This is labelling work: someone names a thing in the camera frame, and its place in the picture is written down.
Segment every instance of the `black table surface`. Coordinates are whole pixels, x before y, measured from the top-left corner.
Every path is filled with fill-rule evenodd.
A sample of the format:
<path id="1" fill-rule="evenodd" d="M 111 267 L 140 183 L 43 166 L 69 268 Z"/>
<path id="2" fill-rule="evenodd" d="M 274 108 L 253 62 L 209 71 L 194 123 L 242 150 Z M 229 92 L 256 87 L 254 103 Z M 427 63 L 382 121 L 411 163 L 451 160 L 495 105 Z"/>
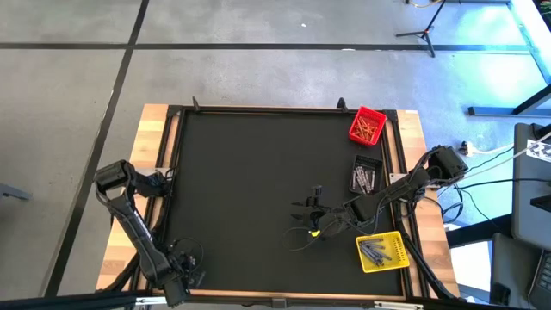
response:
<path id="1" fill-rule="evenodd" d="M 304 251 L 306 231 L 291 213 L 305 209 L 313 185 L 321 204 L 338 207 L 355 155 L 381 160 L 381 142 L 348 139 L 351 115 L 185 115 L 179 168 L 165 242 L 202 243 L 207 272 L 201 289 L 341 295 L 402 295 L 399 270 L 364 274 L 350 229 Z M 378 233 L 393 230 L 390 210 Z M 191 241 L 184 247 L 196 252 Z"/>
<path id="2" fill-rule="evenodd" d="M 515 125 L 515 153 L 536 141 L 531 125 Z M 523 154 L 514 159 L 513 177 L 551 179 L 551 163 Z M 551 187 L 542 182 L 513 182 L 512 234 L 542 249 L 551 251 L 551 213 L 534 207 L 530 199 L 551 195 Z"/>

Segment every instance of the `white cable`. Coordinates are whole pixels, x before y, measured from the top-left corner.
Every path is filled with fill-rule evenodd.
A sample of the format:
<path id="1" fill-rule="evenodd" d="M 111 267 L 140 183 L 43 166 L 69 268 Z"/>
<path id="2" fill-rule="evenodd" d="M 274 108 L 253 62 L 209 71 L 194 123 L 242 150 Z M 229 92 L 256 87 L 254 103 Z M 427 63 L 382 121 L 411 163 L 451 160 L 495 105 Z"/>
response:
<path id="1" fill-rule="evenodd" d="M 528 151 L 529 149 L 531 149 L 531 148 L 534 147 L 534 146 L 537 146 L 538 143 L 544 141 L 545 139 L 547 139 L 547 138 L 549 138 L 549 137 L 551 137 L 551 132 L 549 132 L 548 134 L 544 135 L 543 138 L 541 138 L 541 139 L 539 139 L 538 141 L 534 142 L 531 146 L 527 146 L 527 147 L 526 147 L 525 149 L 523 149 L 522 151 L 520 151 L 520 152 L 518 152 L 517 154 L 513 155 L 511 158 L 507 158 L 506 160 L 502 161 L 501 163 L 495 164 L 495 165 L 493 165 L 493 166 L 490 167 L 490 168 L 486 168 L 486 169 L 484 169 L 484 170 L 482 170 L 482 171 L 479 171 L 479 172 L 470 174 L 470 175 L 468 175 L 468 176 L 462 178 L 462 180 L 460 180 L 459 182 L 465 181 L 465 180 L 467 180 L 467 179 L 470 178 L 470 177 L 478 176 L 480 173 L 484 173 L 484 172 L 489 171 L 489 170 L 492 170 L 493 168 L 496 168 L 496 167 L 498 167 L 498 166 L 500 166 L 500 165 L 502 165 L 502 164 L 505 164 L 506 162 L 508 162 L 508 161 L 510 161 L 510 160 L 512 160 L 512 159 L 514 159 L 514 158 L 517 158 L 517 157 L 523 155 L 526 151 Z"/>
<path id="2" fill-rule="evenodd" d="M 504 150 L 506 148 L 510 148 L 511 146 L 514 146 L 514 143 L 510 143 L 506 146 L 501 146 L 501 147 L 498 147 L 497 149 L 494 149 L 494 150 L 490 150 L 490 151 L 481 151 L 481 150 L 477 150 L 476 148 L 473 150 L 473 153 L 476 153 L 476 154 L 493 154 L 495 152 L 499 152 L 501 150 Z"/>

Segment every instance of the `cable connector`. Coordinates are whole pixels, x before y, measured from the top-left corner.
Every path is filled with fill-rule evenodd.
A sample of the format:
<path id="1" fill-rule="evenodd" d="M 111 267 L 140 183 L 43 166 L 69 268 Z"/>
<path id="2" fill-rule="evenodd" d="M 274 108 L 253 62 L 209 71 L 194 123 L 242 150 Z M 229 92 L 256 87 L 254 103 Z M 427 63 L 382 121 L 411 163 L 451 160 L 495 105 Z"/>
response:
<path id="1" fill-rule="evenodd" d="M 485 155 L 494 154 L 495 152 L 503 151 L 504 149 L 510 148 L 512 146 L 513 144 L 510 143 L 506 146 L 501 146 L 501 147 L 498 147 L 497 149 L 493 149 L 490 151 L 481 151 L 476 147 L 474 147 L 473 142 L 463 141 L 461 143 L 461 146 L 457 149 L 457 151 L 462 155 L 465 155 L 467 157 L 472 157 L 474 154 L 485 154 Z"/>

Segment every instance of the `black line on floor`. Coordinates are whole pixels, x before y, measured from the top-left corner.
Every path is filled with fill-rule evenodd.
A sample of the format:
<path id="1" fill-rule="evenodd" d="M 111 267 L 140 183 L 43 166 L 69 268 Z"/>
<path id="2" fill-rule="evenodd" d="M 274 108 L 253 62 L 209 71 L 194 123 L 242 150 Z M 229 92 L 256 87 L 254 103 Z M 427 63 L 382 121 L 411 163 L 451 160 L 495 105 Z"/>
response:
<path id="1" fill-rule="evenodd" d="M 128 43 L 38 43 L 0 42 L 0 49 L 32 50 L 356 50 L 356 51 L 428 51 L 418 44 L 325 44 L 325 43 L 137 43 L 134 33 Z M 524 45 L 434 45 L 437 51 L 448 52 L 529 52 Z"/>
<path id="2" fill-rule="evenodd" d="M 524 45 L 434 45 L 437 51 L 528 52 Z M 139 43 L 137 50 L 355 50 L 428 51 L 418 44 L 322 44 L 322 43 Z"/>
<path id="3" fill-rule="evenodd" d="M 518 31 L 520 31 L 520 34 L 523 37 L 524 42 L 526 42 L 526 47 L 528 48 L 530 55 L 532 55 L 532 58 L 536 62 L 536 66 L 540 70 L 543 80 L 547 85 L 551 84 L 551 74 L 549 73 L 549 70 L 545 65 L 545 62 L 543 61 L 543 58 L 540 55 L 540 51 L 534 45 L 534 42 L 532 41 L 532 37 L 530 36 L 528 30 L 526 30 L 526 25 L 524 25 L 523 21 L 515 12 L 515 9 L 513 8 L 512 3 L 508 3 L 507 8 L 509 8 L 511 15 L 513 16 L 513 19 L 515 20 L 515 23 L 518 26 Z"/>
<path id="4" fill-rule="evenodd" d="M 149 0 L 142 0 L 128 45 L 135 44 L 138 39 L 139 31 L 144 21 L 148 4 Z M 128 67 L 130 66 L 132 54 L 133 49 L 128 48 L 122 57 L 121 67 L 117 73 L 108 106 L 105 109 L 105 114 L 100 123 L 96 140 L 92 146 L 92 151 L 88 157 L 88 162 L 85 165 L 83 176 L 79 182 L 78 191 L 73 199 L 68 221 L 65 223 L 63 239 L 58 244 L 58 247 L 53 254 L 54 263 L 53 267 L 50 269 L 51 272 L 46 274 L 46 276 L 50 277 L 44 292 L 45 297 L 54 297 L 58 294 L 59 286 L 63 280 L 63 274 L 65 273 L 65 267 L 67 266 L 67 262 L 69 261 L 69 257 L 71 255 L 71 249 L 75 242 L 75 238 L 77 237 L 78 226 L 80 225 L 80 221 L 84 214 L 84 208 L 86 207 L 86 202 L 88 200 L 88 194 L 92 186 L 94 175 L 96 174 L 97 165 L 99 164 L 100 157 L 102 156 L 108 130 L 111 126 L 111 121 L 113 120 L 113 115 L 115 114 L 115 108 L 121 95 L 122 85 L 124 84 Z"/>
<path id="5" fill-rule="evenodd" d="M 45 43 L 45 42 L 3 42 L 0 49 L 31 50 L 120 50 L 127 48 L 127 43 Z"/>

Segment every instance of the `concrete floor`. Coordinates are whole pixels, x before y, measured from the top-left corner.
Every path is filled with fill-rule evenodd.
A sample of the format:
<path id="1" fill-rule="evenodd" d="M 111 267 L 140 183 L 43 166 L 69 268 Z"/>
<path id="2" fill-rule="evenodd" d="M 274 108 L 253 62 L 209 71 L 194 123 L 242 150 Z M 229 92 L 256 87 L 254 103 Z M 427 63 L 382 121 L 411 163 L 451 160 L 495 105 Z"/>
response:
<path id="1" fill-rule="evenodd" d="M 0 41 L 126 42 L 140 1 L 0 0 Z M 413 44 L 393 34 L 422 29 L 432 13 L 401 1 L 151 1 L 139 42 Z M 504 5 L 446 4 L 435 44 L 522 45 Z M 108 102 L 122 51 L 0 50 L 0 182 L 34 194 L 0 201 L 0 299 L 40 294 L 77 182 Z M 137 51 L 101 165 L 128 158 L 144 103 L 417 109 L 428 147 L 512 142 L 520 120 L 469 118 L 471 105 L 518 105 L 545 85 L 527 53 L 344 51 Z M 522 119 L 524 122 L 544 120 Z M 466 159 L 476 164 L 488 159 Z M 472 182 L 507 178 L 504 165 Z M 474 188 L 488 216 L 511 210 L 510 184 Z M 447 193 L 441 202 L 455 202 Z M 460 220 L 483 217 L 469 207 Z M 108 213 L 90 197 L 61 294 L 93 291 Z"/>

